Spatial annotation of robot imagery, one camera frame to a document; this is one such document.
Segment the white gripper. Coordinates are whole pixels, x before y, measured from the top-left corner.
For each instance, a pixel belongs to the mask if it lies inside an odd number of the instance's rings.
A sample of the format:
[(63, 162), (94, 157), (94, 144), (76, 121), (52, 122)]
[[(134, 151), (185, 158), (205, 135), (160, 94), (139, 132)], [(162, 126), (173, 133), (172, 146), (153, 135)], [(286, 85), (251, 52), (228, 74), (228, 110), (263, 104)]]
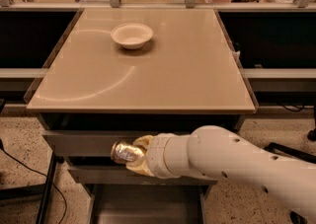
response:
[(136, 138), (133, 145), (147, 150), (146, 159), (128, 161), (126, 167), (141, 176), (177, 179), (190, 174), (187, 153), (188, 135), (162, 133)]

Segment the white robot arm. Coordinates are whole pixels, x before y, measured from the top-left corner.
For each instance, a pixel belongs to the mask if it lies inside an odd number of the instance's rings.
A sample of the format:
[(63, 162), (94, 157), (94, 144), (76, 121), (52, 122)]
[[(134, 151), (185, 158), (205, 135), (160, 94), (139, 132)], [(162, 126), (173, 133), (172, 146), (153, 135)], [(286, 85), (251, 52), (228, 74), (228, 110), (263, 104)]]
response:
[(188, 135), (144, 136), (146, 155), (126, 166), (159, 179), (231, 180), (265, 189), (286, 208), (316, 222), (316, 165), (265, 151), (219, 126)]

